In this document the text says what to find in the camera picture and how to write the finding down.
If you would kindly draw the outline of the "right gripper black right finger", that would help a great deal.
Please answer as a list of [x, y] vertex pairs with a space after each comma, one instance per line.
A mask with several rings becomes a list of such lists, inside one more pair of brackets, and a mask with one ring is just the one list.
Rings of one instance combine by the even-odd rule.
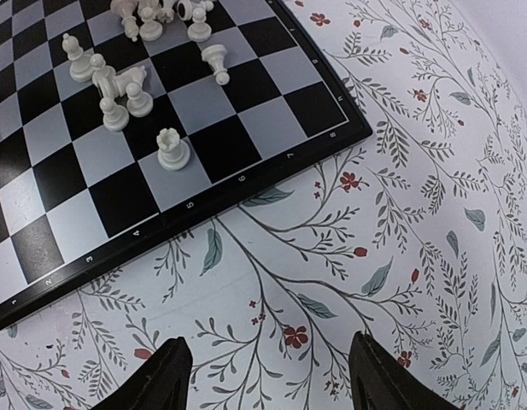
[[362, 331], [354, 334], [348, 364], [355, 409], [457, 409], [420, 383]]

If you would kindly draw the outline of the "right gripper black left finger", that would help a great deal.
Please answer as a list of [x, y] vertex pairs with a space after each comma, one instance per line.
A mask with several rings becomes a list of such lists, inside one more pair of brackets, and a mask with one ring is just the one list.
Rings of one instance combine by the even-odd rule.
[[169, 338], [93, 409], [186, 409], [192, 363], [185, 339]]

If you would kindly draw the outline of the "white rook chess piece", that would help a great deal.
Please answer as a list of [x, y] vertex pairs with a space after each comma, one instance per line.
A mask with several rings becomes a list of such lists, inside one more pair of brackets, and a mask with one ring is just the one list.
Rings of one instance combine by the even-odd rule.
[[178, 171], [187, 165], [190, 160], [190, 147], [179, 136], [176, 129], [160, 130], [156, 142], [158, 145], [157, 159], [164, 169]]

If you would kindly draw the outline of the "white knight chess piece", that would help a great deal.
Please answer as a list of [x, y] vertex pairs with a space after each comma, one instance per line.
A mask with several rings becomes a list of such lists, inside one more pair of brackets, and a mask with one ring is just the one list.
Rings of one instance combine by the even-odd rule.
[[123, 97], [126, 94], [126, 87], [130, 83], [135, 83], [143, 87], [146, 76], [147, 71], [145, 66], [132, 67], [118, 75], [101, 77], [96, 81], [96, 86], [102, 97], [115, 99], [117, 97]]

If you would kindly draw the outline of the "white pawn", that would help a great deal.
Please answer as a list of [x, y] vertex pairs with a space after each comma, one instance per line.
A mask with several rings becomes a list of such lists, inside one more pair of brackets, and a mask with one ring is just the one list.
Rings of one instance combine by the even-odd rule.
[[214, 44], [202, 50], [201, 57], [213, 71], [216, 83], [220, 86], [227, 85], [230, 81], [230, 75], [225, 68], [225, 56], [227, 49], [223, 44]]

